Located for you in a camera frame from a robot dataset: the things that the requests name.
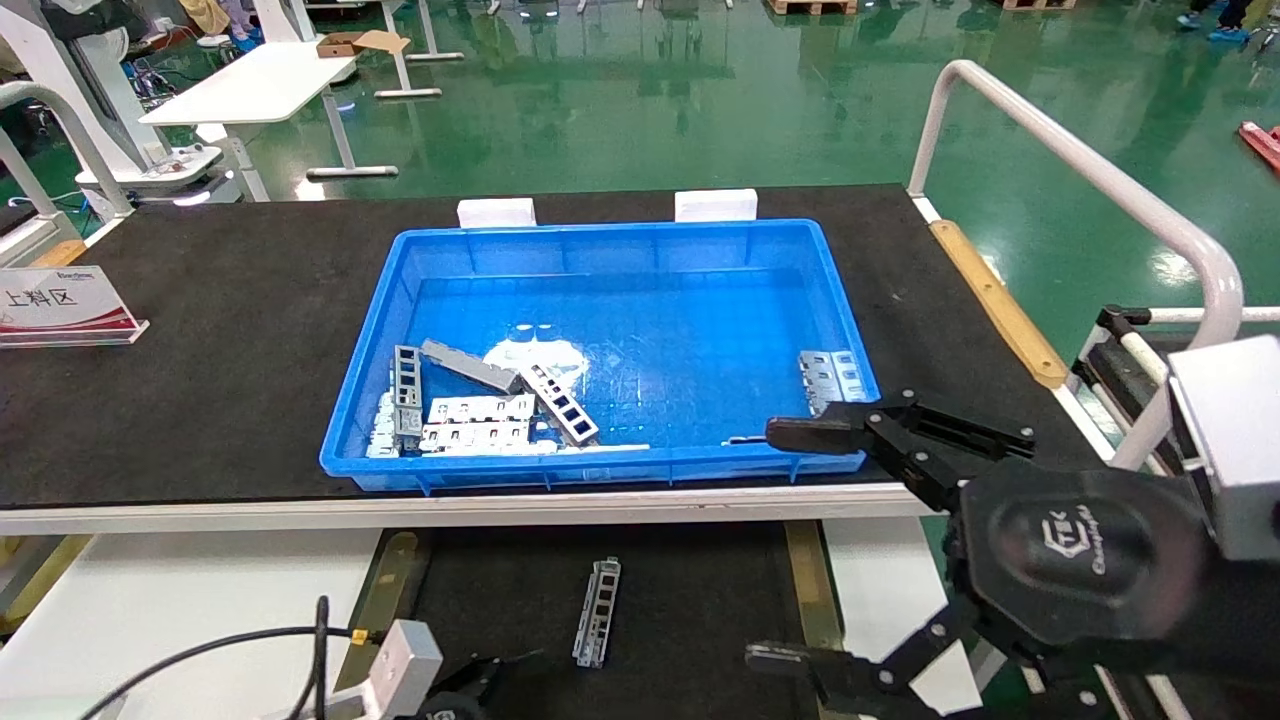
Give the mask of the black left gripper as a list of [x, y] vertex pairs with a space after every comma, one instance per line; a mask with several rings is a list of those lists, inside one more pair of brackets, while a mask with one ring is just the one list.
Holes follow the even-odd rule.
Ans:
[[488, 657], [474, 653], [463, 669], [462, 691], [429, 691], [412, 719], [485, 719], [484, 701], [497, 691], [498, 685], [517, 669], [543, 656], [543, 650]]

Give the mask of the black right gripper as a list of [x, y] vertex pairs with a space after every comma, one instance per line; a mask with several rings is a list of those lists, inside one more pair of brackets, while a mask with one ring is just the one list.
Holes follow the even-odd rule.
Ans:
[[1277, 680], [1277, 564], [1226, 557], [1178, 482], [1033, 462], [998, 462], [966, 482], [929, 442], [997, 462], [1033, 457], [1037, 434], [913, 389], [874, 404], [829, 401], [817, 416], [768, 420], [771, 447], [864, 454], [928, 509], [951, 512], [961, 550], [957, 588], [972, 600], [945, 605], [879, 662], [762, 641], [745, 648], [749, 669], [806, 682], [835, 714], [1001, 719], [983, 707], [942, 714], [913, 689], [980, 625], [1000, 648], [1044, 661]]

